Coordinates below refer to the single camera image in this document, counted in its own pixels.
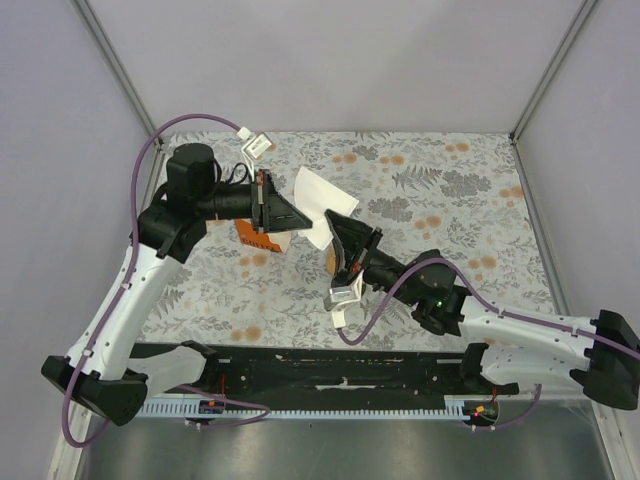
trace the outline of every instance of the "orange object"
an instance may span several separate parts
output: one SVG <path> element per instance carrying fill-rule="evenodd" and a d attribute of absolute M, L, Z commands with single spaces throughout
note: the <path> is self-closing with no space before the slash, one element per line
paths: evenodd
<path fill-rule="evenodd" d="M 251 228 L 251 223 L 246 220 L 236 220 L 236 229 L 240 241 L 245 245 L 272 252 L 284 253 L 291 241 L 291 233 L 257 233 Z"/>

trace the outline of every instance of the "orange label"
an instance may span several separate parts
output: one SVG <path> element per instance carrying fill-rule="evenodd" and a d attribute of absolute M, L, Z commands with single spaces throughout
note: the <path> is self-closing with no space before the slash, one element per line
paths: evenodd
<path fill-rule="evenodd" d="M 273 243 L 268 234 L 257 233 L 253 228 L 251 228 L 251 223 L 246 220 L 235 220 L 235 222 L 240 241 L 245 245 L 282 253 L 280 245 Z"/>

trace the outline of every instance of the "white wall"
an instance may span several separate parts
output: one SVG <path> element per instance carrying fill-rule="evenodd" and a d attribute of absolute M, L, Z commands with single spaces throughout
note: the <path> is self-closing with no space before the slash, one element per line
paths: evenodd
<path fill-rule="evenodd" d="M 573 312 L 640 332 L 640 2 L 607 0 L 525 131 L 522 161 Z M 640 413 L 623 416 L 640 447 Z"/>
<path fill-rule="evenodd" d="M 508 132 L 581 0 L 91 4 L 158 124 Z"/>
<path fill-rule="evenodd" d="M 0 6 L 0 477 L 43 478 L 62 395 L 40 376 L 127 242 L 142 128 L 68 0 Z"/>

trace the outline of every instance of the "gray leaf pattern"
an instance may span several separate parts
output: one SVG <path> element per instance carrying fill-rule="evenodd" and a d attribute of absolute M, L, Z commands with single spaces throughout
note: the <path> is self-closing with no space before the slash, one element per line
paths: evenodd
<path fill-rule="evenodd" d="M 360 200 L 353 216 L 382 228 L 383 251 L 401 262 L 438 248 L 482 292 L 505 303 L 552 310 L 513 151 L 505 135 L 439 133 L 274 133 L 269 168 L 293 199 L 300 166 Z M 225 171 L 240 160 L 232 133 L 181 132 L 167 152 L 188 142 L 211 145 Z M 164 172 L 159 183 L 164 182 Z M 167 285 L 140 341 L 345 348 L 324 311 L 331 276 L 327 252 L 292 238 L 285 254 L 242 245 L 233 222 L 207 222 L 202 239 Z M 380 304 L 367 289 L 347 312 L 355 336 Z M 362 347 L 460 351 L 455 337 L 421 329 L 392 301 Z"/>

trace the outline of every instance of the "black bracket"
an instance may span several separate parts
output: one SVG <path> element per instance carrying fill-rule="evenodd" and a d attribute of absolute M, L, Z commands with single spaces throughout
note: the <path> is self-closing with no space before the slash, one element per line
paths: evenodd
<path fill-rule="evenodd" d="M 640 340 L 622 315 L 601 310 L 596 334 L 640 352 Z M 571 378 L 583 386 L 584 394 L 598 403 L 622 410 L 638 407 L 640 388 L 640 362 L 626 353 L 595 341 L 585 355 L 590 358 L 589 368 L 571 370 Z"/>
<path fill-rule="evenodd" d="M 517 395 L 520 393 L 517 383 L 494 385 L 482 376 L 482 357 L 488 348 L 489 345 L 486 343 L 470 343 L 467 345 L 460 364 L 462 382 L 470 391 L 481 395 L 490 395 L 494 389 L 498 395 Z"/>
<path fill-rule="evenodd" d="M 251 219 L 261 233 L 308 229 L 302 212 L 277 191 L 268 170 L 258 170 L 251 184 L 229 184 L 215 179 L 213 150 L 189 143 L 175 149 L 167 161 L 167 182 L 138 217 L 140 243 L 186 262 L 206 235 L 206 220 Z"/>
<path fill-rule="evenodd" d="M 350 285 L 354 276 L 364 269 L 363 280 L 374 291 L 388 292 L 400 276 L 414 265 L 430 258 L 441 258 L 433 249 L 418 255 L 407 265 L 378 250 L 382 238 L 379 229 L 353 218 L 327 210 L 325 217 L 333 233 L 337 272 L 332 287 Z M 435 335 L 460 336 L 458 324 L 467 289 L 454 286 L 456 273 L 446 265 L 429 265 L 414 273 L 394 294 L 394 298 L 410 307 L 416 306 L 412 317 Z"/>
<path fill-rule="evenodd" d="M 199 382 L 207 385 L 216 382 L 219 376 L 216 361 L 219 358 L 218 353 L 194 341 L 183 342 L 181 345 L 199 352 L 207 360 L 207 369 Z M 177 346 L 173 345 L 166 351 L 171 351 Z M 73 370 L 74 367 L 69 365 L 69 358 L 49 356 L 42 365 L 41 373 L 64 393 Z M 100 376 L 95 372 L 89 375 L 80 373 L 71 398 L 115 425 L 122 426 L 130 422 L 144 405 L 147 398 L 147 380 L 146 375 L 131 370 L 127 370 L 120 380 L 100 380 Z"/>

